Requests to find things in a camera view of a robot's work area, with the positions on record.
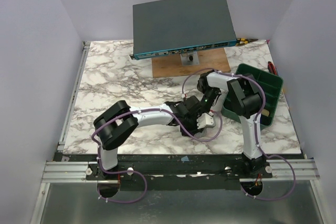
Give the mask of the grey striped underwear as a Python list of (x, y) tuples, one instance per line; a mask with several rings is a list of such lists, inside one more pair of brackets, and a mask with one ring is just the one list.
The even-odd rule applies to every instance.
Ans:
[(197, 133), (193, 135), (194, 138), (202, 138), (207, 135), (207, 128), (200, 129)]

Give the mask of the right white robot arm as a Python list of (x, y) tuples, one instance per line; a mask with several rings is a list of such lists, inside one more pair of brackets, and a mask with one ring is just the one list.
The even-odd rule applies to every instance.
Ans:
[(238, 115), (243, 131), (242, 173), (249, 178), (259, 174), (266, 162), (260, 147), (260, 119), (266, 97), (252, 75), (222, 73), (212, 70), (200, 75), (197, 89), (205, 100), (214, 100), (218, 90), (226, 90), (232, 111)]

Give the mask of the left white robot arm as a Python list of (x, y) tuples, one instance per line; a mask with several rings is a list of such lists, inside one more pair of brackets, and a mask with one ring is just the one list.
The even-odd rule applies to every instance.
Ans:
[(116, 175), (118, 148), (138, 127), (151, 125), (179, 126), (183, 136), (196, 136), (203, 131), (199, 118), (209, 112), (204, 101), (191, 96), (180, 102), (165, 102), (158, 106), (134, 107), (125, 100), (116, 102), (94, 120), (100, 139), (98, 173), (104, 179)]

